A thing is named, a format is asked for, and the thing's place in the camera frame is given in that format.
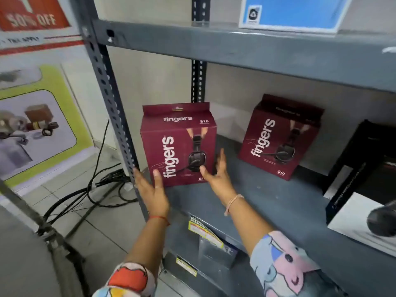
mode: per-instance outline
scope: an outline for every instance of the beige bracelet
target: beige bracelet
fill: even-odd
[[[228,216],[228,213],[230,212],[230,206],[231,206],[231,204],[232,204],[238,197],[239,197],[239,198],[245,199],[245,197],[242,196],[241,194],[238,194],[238,195],[236,195],[233,199],[231,199],[231,200],[228,202],[227,207],[226,207],[226,209],[225,209],[225,212],[224,212],[224,215],[225,215],[225,216]]]

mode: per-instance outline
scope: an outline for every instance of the poster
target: poster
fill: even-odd
[[[76,57],[87,53],[69,0],[0,0],[0,71]]]
[[[0,177],[8,186],[26,182],[92,145],[56,66],[0,73]]]

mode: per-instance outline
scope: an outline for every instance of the printed sleeve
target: printed sleeve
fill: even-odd
[[[266,297],[346,296],[302,248],[280,231],[270,232],[257,243],[250,265]]]
[[[93,297],[149,297],[155,290],[155,278],[144,266],[136,263],[118,265],[106,285]]]

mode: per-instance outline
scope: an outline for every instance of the perforated metal post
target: perforated metal post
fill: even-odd
[[[116,134],[121,154],[131,175],[131,181],[134,183],[133,168],[139,168],[139,164],[137,162],[135,148],[133,146],[132,137],[126,121],[124,108],[122,107],[117,82],[111,67],[107,47],[97,42],[96,34],[93,30],[92,20],[98,19],[95,3],[93,0],[70,1],[83,35],[84,43],[91,59],[96,79],[101,89],[102,97],[105,101],[109,119],[114,128],[114,133]],[[147,220],[148,212],[137,190],[136,195],[141,206],[142,213]]]
[[[210,0],[192,0],[191,19],[193,22],[205,22],[210,18]],[[191,62],[191,102],[205,101],[207,63],[200,60]]]

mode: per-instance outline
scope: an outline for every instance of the maroon box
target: maroon box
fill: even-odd
[[[323,111],[265,94],[253,111],[238,157],[289,180],[319,132]]]
[[[209,102],[144,105],[140,134],[147,164],[164,186],[204,182],[199,167],[213,170],[216,122]]]

